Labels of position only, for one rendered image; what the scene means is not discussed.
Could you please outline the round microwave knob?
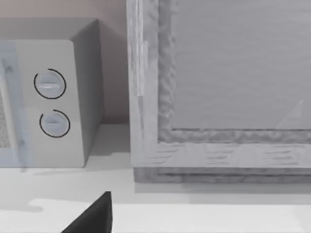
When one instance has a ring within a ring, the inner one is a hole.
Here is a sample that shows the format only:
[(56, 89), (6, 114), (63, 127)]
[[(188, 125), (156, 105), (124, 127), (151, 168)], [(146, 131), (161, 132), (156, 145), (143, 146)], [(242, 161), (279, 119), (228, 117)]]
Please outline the round microwave knob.
[(67, 84), (59, 71), (49, 68), (35, 75), (34, 88), (43, 98), (55, 100), (65, 93)]
[(39, 126), (42, 132), (52, 138), (61, 138), (70, 131), (70, 120), (68, 116), (56, 109), (41, 114)]

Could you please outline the pale microwave oven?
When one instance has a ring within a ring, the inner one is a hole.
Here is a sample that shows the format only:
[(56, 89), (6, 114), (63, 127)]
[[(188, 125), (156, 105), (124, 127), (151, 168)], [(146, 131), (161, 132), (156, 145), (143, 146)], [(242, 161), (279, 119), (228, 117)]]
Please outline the pale microwave oven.
[[(59, 71), (67, 88), (40, 96), (34, 77)], [(99, 21), (95, 18), (0, 18), (0, 168), (84, 167), (104, 113)], [(65, 113), (70, 131), (45, 135), (41, 114)]]

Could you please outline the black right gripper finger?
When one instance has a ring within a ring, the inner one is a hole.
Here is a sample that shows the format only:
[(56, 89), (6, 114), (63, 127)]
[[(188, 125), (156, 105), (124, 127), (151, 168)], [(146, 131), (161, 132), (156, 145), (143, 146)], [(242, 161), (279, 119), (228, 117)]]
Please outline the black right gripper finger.
[(112, 233), (112, 193), (104, 192), (61, 233)]

